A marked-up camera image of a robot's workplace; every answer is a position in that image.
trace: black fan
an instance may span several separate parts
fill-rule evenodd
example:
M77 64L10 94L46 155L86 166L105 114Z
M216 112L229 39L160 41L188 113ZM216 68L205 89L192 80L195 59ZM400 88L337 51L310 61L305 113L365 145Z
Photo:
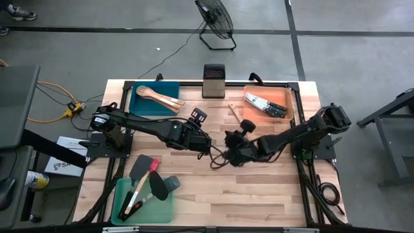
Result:
M233 23L228 15L228 12L220 0L196 0L195 4L199 8L201 16L204 18L206 24L200 32L200 39L204 42L210 50L231 50L236 48L233 39ZM213 49L202 38L202 34L206 31L207 25L211 30L221 39L232 39L234 47Z

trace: green tray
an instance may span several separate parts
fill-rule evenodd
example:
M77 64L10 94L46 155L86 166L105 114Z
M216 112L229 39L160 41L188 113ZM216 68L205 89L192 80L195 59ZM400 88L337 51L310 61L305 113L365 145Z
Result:
M169 223L173 219L173 193L168 194L168 198L165 201L160 201L156 197L152 197L145 202L143 207L135 212L127 221L118 219L117 216L124 203L125 196L127 195L131 187L131 179L123 178L119 179L116 183L115 198L112 208L111 222L114 225L134 225L142 223ZM149 187L149 179L147 179L136 197L135 202L142 200L148 194L151 193Z

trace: blue tray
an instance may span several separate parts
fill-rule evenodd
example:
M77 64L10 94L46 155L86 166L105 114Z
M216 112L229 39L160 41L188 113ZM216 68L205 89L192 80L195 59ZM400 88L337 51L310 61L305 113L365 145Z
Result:
M179 98L180 83L179 82L135 82L132 87L131 101L129 103L129 112L138 116L175 116L173 111L164 107L153 100L147 100L136 94L136 89L145 85L156 93Z

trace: fan stand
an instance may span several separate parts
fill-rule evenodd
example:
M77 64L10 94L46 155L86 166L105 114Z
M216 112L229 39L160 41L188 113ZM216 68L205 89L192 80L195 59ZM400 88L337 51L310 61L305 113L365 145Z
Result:
M233 44L234 44L234 47L232 47L232 48L220 48L220 49L215 49L215 48L212 48L203 38L202 38L202 34L206 31L206 27L207 27L207 23L206 24L204 24L204 27L202 28L202 30L201 30L201 32L200 32L200 39L202 40L202 42L204 42L204 44L206 44L207 45L207 47L208 47L208 49L210 49L210 50L231 50L231 51L233 51L235 48L236 48L236 44L235 44L235 41L234 41L234 39L233 39L233 36L232 35L229 35L229 37L230 37L230 39L232 39L232 41L233 41Z

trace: shoe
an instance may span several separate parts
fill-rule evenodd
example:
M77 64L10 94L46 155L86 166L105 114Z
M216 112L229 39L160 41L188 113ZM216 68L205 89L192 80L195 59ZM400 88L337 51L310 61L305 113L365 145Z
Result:
M37 15L33 12L28 12L27 10L23 10L20 7L15 7L14 8L14 12L11 13L10 11L8 12L10 13L10 15L12 16L12 18L16 21L21 21L21 20L35 20Z
M10 32L10 29L6 27L0 27L0 36L5 36L8 34L8 32Z

